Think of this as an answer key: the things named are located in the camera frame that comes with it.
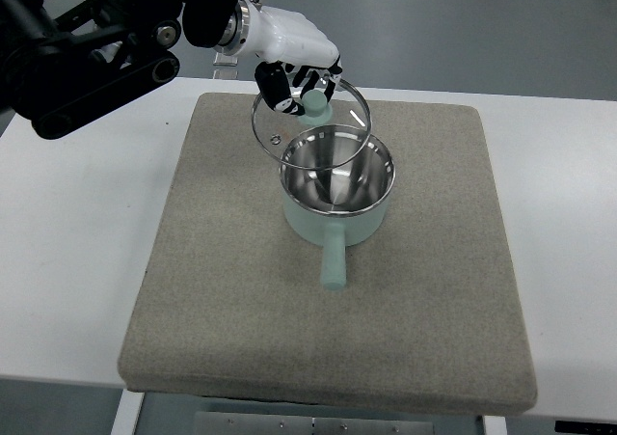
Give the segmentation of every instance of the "mint green saucepan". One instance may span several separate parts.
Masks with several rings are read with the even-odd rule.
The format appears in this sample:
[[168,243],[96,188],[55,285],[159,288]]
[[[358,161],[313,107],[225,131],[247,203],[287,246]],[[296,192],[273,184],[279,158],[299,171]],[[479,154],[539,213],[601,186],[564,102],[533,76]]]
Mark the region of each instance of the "mint green saucepan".
[[[364,143],[353,126],[326,124],[305,131],[285,151],[280,166],[284,215],[308,242],[323,246],[321,284],[342,290],[347,282],[345,247],[363,242],[381,225],[394,183],[388,149],[373,135]],[[362,150],[346,164],[323,171],[296,168],[294,163],[340,163],[342,156]]]

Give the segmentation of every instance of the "green lid knob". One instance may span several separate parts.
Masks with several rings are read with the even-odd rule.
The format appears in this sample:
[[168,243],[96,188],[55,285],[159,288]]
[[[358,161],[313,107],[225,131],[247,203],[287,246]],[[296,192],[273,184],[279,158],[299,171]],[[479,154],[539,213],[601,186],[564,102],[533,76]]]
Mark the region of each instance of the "green lid knob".
[[332,105],[328,103],[326,95],[319,90],[310,90],[302,96],[302,105],[305,115],[298,120],[308,126],[321,126],[332,117]]

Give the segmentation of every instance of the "gray felt pad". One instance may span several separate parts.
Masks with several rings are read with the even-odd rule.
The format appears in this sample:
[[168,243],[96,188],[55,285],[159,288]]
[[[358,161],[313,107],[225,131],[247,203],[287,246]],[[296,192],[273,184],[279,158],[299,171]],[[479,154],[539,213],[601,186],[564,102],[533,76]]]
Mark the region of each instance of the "gray felt pad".
[[252,95],[196,107],[120,356],[130,390],[508,415],[536,384],[481,121],[371,101],[396,182],[344,291],[282,214]]

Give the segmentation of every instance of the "robotic arm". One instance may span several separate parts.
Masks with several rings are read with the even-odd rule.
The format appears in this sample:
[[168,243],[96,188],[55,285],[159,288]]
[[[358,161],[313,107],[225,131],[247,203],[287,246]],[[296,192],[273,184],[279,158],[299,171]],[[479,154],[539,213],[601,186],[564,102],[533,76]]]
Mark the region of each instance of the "robotic arm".
[[[266,103],[284,113],[304,113],[287,73],[299,68],[294,86],[308,76],[303,93],[325,75],[328,98],[340,79],[338,50],[323,33],[303,15],[259,0],[86,0],[56,19],[43,1],[0,0],[0,107],[32,120],[45,139],[173,80],[179,60],[169,49],[182,27],[195,46],[264,59],[255,79]],[[73,34],[90,20],[93,32]]]

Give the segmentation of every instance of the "white table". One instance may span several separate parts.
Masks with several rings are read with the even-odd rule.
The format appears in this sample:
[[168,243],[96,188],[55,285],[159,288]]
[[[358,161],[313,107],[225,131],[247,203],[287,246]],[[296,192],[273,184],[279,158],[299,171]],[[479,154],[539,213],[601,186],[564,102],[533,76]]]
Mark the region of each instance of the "white table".
[[[123,386],[124,332],[190,116],[211,91],[256,86],[176,79],[52,142],[11,122],[0,137],[0,377]],[[617,102],[361,91],[479,111],[538,379],[528,414],[616,421]],[[249,115],[229,140],[240,134],[253,134]]]

